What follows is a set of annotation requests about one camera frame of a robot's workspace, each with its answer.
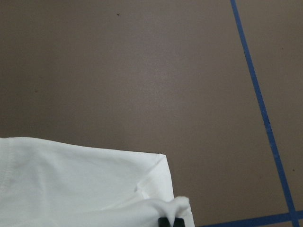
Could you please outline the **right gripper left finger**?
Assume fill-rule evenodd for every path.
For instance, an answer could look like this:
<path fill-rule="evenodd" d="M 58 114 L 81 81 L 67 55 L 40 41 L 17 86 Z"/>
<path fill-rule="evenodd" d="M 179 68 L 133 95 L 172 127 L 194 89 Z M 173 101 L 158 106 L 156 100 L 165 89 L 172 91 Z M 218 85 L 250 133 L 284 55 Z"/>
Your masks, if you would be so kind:
<path fill-rule="evenodd" d="M 170 227 L 168 218 L 161 217 L 158 219 L 158 227 Z"/>

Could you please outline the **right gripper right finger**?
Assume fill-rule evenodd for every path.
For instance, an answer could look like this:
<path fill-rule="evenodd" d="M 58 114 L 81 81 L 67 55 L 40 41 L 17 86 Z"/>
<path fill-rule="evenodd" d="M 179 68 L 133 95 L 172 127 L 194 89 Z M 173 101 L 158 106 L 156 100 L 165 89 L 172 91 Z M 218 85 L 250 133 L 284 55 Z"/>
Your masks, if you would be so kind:
<path fill-rule="evenodd" d="M 185 227 L 185 221 L 183 218 L 175 218 L 173 227 Z"/>

